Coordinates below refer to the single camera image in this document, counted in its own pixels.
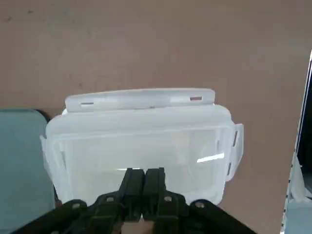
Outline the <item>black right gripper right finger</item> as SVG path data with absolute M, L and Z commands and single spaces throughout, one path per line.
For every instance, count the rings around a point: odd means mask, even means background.
M 165 185 L 164 168 L 148 169 L 143 187 L 143 219 L 153 234 L 252 234 L 254 231 L 208 200 L 187 204 Z

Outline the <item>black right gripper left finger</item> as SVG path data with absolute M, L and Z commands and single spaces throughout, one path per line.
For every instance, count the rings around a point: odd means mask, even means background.
M 118 190 L 88 206 L 73 199 L 14 231 L 16 234 L 119 234 L 125 222 L 139 221 L 144 171 L 128 168 Z

